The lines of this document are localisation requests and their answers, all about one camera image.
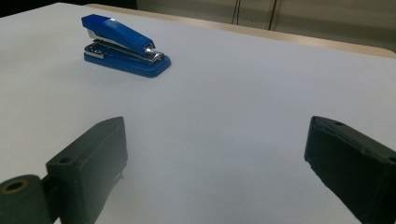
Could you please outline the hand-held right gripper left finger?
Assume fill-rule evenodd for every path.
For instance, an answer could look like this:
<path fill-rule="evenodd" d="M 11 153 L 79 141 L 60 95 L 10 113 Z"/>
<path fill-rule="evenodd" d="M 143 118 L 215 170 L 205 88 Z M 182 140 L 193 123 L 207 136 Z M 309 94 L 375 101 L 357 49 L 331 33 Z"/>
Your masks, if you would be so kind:
<path fill-rule="evenodd" d="M 94 224 L 121 179 L 128 151 L 124 119 L 92 126 L 46 163 L 62 224 Z"/>

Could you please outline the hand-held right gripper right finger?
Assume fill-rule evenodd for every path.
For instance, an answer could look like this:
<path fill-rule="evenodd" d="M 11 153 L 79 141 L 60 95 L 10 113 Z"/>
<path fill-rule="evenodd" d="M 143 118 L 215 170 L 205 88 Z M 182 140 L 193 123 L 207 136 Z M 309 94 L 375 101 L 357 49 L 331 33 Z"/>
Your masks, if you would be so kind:
<path fill-rule="evenodd" d="M 304 160 L 361 224 L 396 224 L 396 151 L 314 116 Z"/>

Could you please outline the blue stapler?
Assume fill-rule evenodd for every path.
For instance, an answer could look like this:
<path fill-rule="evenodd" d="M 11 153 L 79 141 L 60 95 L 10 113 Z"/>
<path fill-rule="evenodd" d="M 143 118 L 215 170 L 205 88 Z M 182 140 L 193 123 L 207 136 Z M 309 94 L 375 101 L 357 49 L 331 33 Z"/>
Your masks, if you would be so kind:
<path fill-rule="evenodd" d="M 91 14 L 81 22 L 92 39 L 84 48 L 86 62 L 142 77 L 156 77 L 171 65 L 150 38 L 112 18 Z"/>

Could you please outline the white table cover sheet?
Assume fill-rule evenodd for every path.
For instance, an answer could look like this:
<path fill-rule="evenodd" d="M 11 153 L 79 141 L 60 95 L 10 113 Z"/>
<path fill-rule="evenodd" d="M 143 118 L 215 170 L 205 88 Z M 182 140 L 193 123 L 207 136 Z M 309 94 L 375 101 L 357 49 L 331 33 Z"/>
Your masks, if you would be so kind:
<path fill-rule="evenodd" d="M 84 60 L 90 13 L 0 18 L 0 182 L 120 116 L 128 165 L 97 224 L 359 224 L 304 160 L 309 122 L 396 150 L 396 59 L 121 14 L 171 59 L 145 78 Z"/>

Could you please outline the beige cabinet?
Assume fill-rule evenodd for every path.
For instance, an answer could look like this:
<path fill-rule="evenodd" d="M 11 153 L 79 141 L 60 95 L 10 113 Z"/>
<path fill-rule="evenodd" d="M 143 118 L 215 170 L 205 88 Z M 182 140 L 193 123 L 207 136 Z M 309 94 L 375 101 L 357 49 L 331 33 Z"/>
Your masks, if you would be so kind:
<path fill-rule="evenodd" d="M 396 52 L 396 0 L 136 0 L 144 11 Z"/>

